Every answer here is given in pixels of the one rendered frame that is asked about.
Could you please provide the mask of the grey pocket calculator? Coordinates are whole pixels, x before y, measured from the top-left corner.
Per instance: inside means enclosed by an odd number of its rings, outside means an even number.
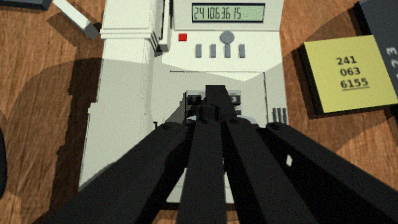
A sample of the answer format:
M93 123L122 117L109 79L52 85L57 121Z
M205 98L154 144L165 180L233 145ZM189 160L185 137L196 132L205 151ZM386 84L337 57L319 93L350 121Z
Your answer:
M0 0L0 6L48 10L52 0Z

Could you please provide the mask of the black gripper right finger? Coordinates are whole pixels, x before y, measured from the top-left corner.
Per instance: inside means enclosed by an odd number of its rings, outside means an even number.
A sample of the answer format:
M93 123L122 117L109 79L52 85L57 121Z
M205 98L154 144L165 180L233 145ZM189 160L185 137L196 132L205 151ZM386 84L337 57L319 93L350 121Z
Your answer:
M215 87L239 224L398 224L397 190L287 124L237 115Z

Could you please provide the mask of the white desk phone body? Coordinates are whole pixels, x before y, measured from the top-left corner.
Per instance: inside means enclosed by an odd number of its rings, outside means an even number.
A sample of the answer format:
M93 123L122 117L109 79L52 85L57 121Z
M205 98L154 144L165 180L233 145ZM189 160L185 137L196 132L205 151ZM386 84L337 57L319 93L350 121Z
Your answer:
M284 0L165 0L154 54L153 124L196 116L206 85L225 85L237 115L288 124L280 45ZM175 16L175 17L174 17Z

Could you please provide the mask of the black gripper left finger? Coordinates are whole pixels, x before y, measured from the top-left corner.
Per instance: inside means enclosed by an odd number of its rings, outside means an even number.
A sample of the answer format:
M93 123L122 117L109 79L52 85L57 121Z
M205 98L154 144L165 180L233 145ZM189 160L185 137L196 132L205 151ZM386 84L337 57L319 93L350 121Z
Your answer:
M175 224L228 224L215 85L186 125L159 125L41 224L152 224L184 173Z

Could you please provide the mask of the beige telephone handset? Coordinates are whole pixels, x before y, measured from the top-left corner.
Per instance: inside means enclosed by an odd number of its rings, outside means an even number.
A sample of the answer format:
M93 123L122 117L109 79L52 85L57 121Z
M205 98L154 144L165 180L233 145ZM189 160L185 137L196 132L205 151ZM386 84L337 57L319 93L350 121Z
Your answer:
M151 133L154 54L165 0L106 0L96 103L88 122L78 192Z

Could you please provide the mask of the dark grey computer mouse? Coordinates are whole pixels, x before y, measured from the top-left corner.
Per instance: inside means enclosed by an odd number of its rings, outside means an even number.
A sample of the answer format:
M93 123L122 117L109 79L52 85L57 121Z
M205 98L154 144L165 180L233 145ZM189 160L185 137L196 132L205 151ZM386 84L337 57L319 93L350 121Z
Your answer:
M7 181L7 159L4 136L0 128L0 198L2 197Z

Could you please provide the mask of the yellow sticky note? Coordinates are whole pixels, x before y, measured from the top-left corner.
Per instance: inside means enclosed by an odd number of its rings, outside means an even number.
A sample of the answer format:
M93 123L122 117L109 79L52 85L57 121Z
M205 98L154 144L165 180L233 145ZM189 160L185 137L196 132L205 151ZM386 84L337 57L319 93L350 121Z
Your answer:
M318 115L398 104L373 35L300 46Z

